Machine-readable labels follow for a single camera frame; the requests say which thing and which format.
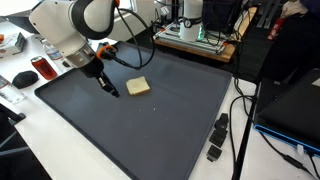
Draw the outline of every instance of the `red container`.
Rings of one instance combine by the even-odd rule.
[[[57,72],[45,58],[41,56],[34,57],[31,59],[31,63],[46,80],[57,77]]]

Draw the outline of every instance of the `gray mat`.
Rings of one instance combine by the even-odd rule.
[[[120,42],[117,56],[137,62],[134,46]],[[147,59],[150,50],[144,49]],[[156,52],[140,71],[105,61],[120,93],[72,70],[38,88],[36,95],[61,114],[130,178],[188,179],[229,87],[232,75]],[[125,82],[145,76],[151,90],[130,96]]]

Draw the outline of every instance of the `black stand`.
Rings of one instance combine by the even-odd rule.
[[[4,105],[0,103],[0,113],[2,113],[0,121],[8,121],[12,126],[26,118],[26,116],[23,113],[16,114],[15,112],[11,111]],[[8,138],[6,138],[1,144],[0,144],[0,149],[7,143],[9,142],[18,132],[14,131]],[[22,153],[25,151],[28,151],[30,148],[28,146],[26,147],[21,147],[21,148],[15,148],[15,149],[10,149],[10,150],[5,150],[5,151],[0,151],[0,159],[8,156],[13,156],[18,153]]]

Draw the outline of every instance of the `mouse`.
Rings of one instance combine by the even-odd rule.
[[[33,71],[24,71],[17,74],[13,80],[12,84],[18,89],[26,88],[36,83],[39,80],[38,74]]]

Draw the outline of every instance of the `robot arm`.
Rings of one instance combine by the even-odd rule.
[[[96,78],[102,89],[116,97],[119,96],[116,88],[86,38],[107,37],[113,29],[114,9],[118,6],[119,0],[45,0],[29,16],[35,29],[75,68],[80,68],[88,78]]]

